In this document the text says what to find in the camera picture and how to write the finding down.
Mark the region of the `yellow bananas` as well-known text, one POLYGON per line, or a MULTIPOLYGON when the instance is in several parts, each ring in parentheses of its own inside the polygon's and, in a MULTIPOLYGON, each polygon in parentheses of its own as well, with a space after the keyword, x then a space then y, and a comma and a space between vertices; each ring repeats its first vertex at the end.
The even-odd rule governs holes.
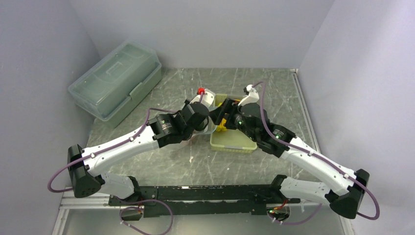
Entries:
POLYGON ((220 122, 220 124, 216 127, 216 132, 225 132, 227 131, 227 128, 225 126, 227 120, 223 118, 220 122))

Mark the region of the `pale green perforated basket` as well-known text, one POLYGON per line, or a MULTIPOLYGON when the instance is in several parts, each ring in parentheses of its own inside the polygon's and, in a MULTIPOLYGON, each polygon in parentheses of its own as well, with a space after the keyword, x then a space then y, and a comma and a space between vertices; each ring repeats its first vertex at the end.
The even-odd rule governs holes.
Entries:
POLYGON ((228 151, 236 153, 252 153, 257 144, 239 130, 228 129, 225 132, 214 131, 210 135, 211 149, 215 151, 228 151))

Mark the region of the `clear zip top bag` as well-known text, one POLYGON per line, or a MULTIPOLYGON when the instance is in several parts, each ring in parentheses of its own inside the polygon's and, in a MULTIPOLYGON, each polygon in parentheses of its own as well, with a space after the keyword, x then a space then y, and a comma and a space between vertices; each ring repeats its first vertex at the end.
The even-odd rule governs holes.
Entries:
POLYGON ((203 131, 194 131, 190 139, 182 141, 178 144, 174 144, 172 149, 178 150, 178 149, 184 148, 185 146, 189 145, 198 136, 207 136, 207 135, 210 136, 216 130, 216 128, 217 126, 214 125, 212 122, 210 122, 203 131))

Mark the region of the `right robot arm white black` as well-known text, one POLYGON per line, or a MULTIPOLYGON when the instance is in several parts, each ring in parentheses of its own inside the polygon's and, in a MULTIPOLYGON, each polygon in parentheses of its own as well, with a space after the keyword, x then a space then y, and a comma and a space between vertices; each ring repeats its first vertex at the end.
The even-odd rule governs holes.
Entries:
POLYGON ((239 130, 265 153, 290 161, 319 181, 296 180, 278 175, 271 183, 270 198, 275 203, 285 199, 301 198, 329 205, 338 215, 355 219, 364 197, 362 186, 368 184, 370 174, 364 169, 352 170, 317 152, 295 133, 269 121, 267 112, 257 103, 239 106, 238 101, 226 99, 209 116, 218 125, 224 119, 225 127, 239 130))

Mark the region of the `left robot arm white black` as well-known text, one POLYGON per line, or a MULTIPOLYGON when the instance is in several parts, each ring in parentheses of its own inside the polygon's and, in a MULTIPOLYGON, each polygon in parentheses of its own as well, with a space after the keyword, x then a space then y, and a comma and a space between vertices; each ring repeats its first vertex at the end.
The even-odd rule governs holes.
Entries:
POLYGON ((68 162, 74 196, 84 198, 97 192, 116 196, 127 205, 140 201, 141 192, 132 176, 109 173, 108 168, 143 152, 189 140, 208 124, 210 101, 194 101, 173 114, 159 114, 143 126, 104 144, 68 149, 68 162))

